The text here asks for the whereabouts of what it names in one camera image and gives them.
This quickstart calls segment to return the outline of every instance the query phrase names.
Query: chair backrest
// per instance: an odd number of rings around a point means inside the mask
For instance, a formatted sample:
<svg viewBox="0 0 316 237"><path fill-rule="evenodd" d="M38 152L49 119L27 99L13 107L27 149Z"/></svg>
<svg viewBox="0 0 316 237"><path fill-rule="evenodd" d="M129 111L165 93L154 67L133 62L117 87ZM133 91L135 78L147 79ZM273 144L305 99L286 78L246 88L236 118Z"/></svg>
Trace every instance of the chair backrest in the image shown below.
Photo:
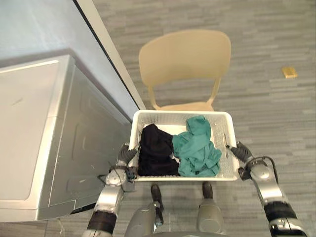
<svg viewBox="0 0 316 237"><path fill-rule="evenodd" d="M139 52L143 83L155 86L180 79L217 79L227 71L231 42L221 31L185 30L156 38Z"/></svg>

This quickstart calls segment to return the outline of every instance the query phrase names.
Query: wall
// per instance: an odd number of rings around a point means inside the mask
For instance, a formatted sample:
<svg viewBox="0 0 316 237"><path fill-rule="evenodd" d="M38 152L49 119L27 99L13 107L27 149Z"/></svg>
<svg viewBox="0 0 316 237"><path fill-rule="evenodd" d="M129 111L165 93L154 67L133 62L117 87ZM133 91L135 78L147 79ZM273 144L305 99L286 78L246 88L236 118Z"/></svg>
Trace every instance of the wall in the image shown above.
<svg viewBox="0 0 316 237"><path fill-rule="evenodd" d="M70 54L130 120L137 105L71 0L3 0L0 67Z"/></svg>

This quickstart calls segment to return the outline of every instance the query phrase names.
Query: black cable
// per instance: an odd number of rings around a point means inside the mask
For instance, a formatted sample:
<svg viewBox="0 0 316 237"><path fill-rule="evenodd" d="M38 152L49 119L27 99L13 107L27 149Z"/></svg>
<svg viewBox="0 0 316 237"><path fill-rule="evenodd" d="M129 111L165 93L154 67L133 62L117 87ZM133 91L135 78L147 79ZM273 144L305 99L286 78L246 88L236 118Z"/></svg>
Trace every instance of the black cable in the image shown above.
<svg viewBox="0 0 316 237"><path fill-rule="evenodd" d="M123 192L125 193L125 190L124 190L124 188L123 188L122 180L120 179L119 173L118 173L117 170L115 169L115 166L114 166L114 165L112 165L109 161L108 161L108 163L109 163L109 165L110 165L110 167L111 167L111 170L114 170L115 173L118 175L119 182L120 182L120 187L122 188Z"/></svg>
<svg viewBox="0 0 316 237"><path fill-rule="evenodd" d="M275 174L275 177L276 177L276 183L278 184L278 176L277 176L277 167L276 167L276 164L274 162L274 160L271 158L271 157L267 157L267 156L263 156L263 159L269 159L271 164L272 164L272 167L273 167L273 172Z"/></svg>
<svg viewBox="0 0 316 237"><path fill-rule="evenodd" d="M277 176L277 167L276 167L276 164L274 162L274 160L271 158L271 157L268 157L268 156L263 156L263 157L256 157L254 159L252 159L251 161L249 161L248 163L246 163L246 166L248 166L250 163L253 163L254 161L258 160L258 159L261 159L261 160L264 160L264 159L268 159L270 160L271 164L272 164L272 167L273 167L273 173L275 174L275 177L276 177L276 183L278 184L278 176Z"/></svg>

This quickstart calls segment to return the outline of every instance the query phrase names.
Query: chair seat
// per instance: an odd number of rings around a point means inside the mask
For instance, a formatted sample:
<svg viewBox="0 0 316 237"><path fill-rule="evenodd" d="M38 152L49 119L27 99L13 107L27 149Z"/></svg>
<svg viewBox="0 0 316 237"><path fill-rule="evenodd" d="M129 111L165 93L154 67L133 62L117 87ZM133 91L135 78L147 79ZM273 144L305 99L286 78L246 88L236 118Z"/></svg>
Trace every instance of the chair seat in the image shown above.
<svg viewBox="0 0 316 237"><path fill-rule="evenodd" d="M206 102L193 102L180 105L166 105L159 110L176 110L176 111L214 111L212 106Z"/></svg>

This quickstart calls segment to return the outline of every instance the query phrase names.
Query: silver appliance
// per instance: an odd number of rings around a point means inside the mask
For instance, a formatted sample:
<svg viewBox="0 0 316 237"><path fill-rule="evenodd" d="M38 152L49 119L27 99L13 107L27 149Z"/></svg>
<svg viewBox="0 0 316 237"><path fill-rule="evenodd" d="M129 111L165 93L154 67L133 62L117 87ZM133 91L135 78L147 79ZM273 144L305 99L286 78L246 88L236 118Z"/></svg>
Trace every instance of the silver appliance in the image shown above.
<svg viewBox="0 0 316 237"><path fill-rule="evenodd" d="M130 122L68 55L0 69L0 222L97 201Z"/></svg>

